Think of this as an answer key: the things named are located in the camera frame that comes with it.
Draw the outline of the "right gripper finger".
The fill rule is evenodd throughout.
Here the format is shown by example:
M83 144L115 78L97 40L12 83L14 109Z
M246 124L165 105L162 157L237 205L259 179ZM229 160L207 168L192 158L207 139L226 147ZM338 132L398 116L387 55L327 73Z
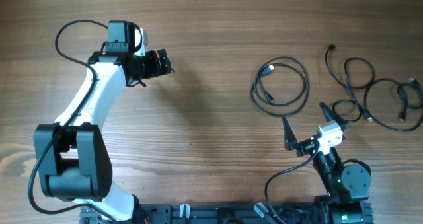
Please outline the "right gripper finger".
M288 122L288 119L284 116L282 118L284 125L284 147L286 150L291 151L297 148L298 141L296 136Z
M334 121L341 127L341 130L346 129L345 119L341 118L338 114L333 112L324 102L320 102L319 106L321 107L323 114L328 122Z

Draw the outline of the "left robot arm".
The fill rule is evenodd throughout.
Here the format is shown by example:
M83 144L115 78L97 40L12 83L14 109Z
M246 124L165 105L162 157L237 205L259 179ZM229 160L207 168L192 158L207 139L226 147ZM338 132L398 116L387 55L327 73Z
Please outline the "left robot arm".
M108 39L83 63L87 75L71 104L54 123L34 131L28 201L46 215L85 208L105 223L150 223L139 199L113 181L102 128L124 88L144 86L173 69L166 50L145 49L147 34L135 23L112 20L105 29Z

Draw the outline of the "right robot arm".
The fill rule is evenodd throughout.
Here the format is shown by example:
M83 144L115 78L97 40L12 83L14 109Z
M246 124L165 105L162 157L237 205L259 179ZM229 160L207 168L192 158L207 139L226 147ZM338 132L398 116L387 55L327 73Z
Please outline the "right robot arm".
M317 134L298 141L287 118L283 119L285 149L296 151L298 157L309 158L298 167L312 163L326 194L311 203L289 204L282 213L292 212L292 221L299 223L372 223L369 198L371 168L357 159L343 161L336 146L344 141L347 121L320 103L327 122L319 125Z

